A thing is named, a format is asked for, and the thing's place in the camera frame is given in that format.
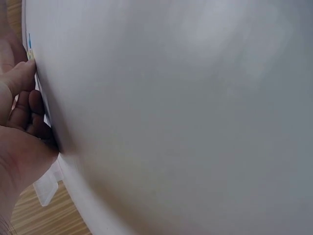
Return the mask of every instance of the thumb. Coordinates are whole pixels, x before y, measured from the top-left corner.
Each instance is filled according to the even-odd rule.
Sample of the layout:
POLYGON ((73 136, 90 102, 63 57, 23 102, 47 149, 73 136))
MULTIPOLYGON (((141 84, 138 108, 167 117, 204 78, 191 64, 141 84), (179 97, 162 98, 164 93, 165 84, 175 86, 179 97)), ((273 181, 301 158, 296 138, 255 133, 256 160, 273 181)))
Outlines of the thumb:
POLYGON ((0 75, 0 125, 5 125, 11 112, 13 99, 21 91, 35 89, 35 60, 18 63, 9 72, 0 75))
POLYGON ((21 91, 31 91, 35 88, 35 72, 35 60, 20 62, 12 70, 3 74, 0 81, 9 88, 12 96, 15 97, 21 91))

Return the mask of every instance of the white curved object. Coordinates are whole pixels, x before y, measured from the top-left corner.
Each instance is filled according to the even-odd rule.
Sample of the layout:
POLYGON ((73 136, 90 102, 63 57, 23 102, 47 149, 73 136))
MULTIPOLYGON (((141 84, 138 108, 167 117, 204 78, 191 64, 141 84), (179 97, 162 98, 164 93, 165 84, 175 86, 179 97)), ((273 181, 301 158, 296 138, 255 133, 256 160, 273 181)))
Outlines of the white curved object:
POLYGON ((312 10, 26 2, 65 184, 95 235, 313 231, 312 10))

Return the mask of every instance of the hand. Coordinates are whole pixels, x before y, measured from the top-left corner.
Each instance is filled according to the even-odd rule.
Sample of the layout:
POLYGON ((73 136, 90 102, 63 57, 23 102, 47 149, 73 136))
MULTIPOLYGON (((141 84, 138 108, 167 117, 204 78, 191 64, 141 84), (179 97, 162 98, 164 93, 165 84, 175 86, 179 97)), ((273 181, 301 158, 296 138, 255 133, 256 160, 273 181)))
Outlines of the hand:
POLYGON ((21 191, 38 180, 58 155, 52 131, 44 123, 41 94, 34 90, 35 70, 35 61, 30 60, 0 75, 0 190, 13 201, 9 208, 0 205, 7 218, 21 191))

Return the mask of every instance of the white plastic tab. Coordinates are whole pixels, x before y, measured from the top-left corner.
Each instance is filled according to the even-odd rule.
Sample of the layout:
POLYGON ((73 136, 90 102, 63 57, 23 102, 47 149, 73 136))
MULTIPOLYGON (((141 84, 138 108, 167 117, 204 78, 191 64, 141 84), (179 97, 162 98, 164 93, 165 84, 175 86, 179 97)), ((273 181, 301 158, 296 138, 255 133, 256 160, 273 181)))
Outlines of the white plastic tab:
POLYGON ((63 180, 63 174, 58 160, 52 164, 50 169, 33 185, 40 204, 45 207, 49 205, 52 197, 59 188, 58 181, 63 180))

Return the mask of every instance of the wooden floor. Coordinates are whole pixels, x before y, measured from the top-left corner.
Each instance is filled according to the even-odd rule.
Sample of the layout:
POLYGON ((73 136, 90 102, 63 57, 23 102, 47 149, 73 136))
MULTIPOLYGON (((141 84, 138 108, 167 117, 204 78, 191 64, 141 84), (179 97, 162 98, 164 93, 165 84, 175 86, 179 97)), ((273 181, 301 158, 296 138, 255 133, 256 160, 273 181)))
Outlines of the wooden floor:
MULTIPOLYGON (((8 0, 10 25, 21 34, 21 0, 8 0)), ((90 235, 63 183, 47 207, 41 207, 33 186, 20 196, 11 220, 18 235, 90 235)))

